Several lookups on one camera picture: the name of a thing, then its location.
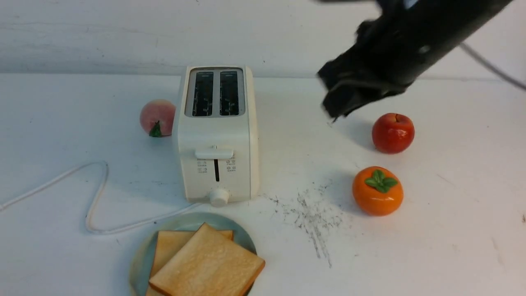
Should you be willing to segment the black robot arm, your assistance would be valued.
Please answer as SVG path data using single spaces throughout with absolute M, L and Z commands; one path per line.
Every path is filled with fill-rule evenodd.
M 415 80 L 490 19 L 509 0 L 378 0 L 381 14 L 363 21 L 355 43 L 317 76 L 333 119 L 387 97 Z

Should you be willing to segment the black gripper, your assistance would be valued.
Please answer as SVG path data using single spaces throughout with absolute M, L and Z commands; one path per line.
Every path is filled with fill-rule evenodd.
M 330 118 L 389 96 L 402 94 L 427 69 L 418 53 L 425 16 L 382 16 L 357 28 L 354 45 L 318 71 L 327 93 L 323 109 Z

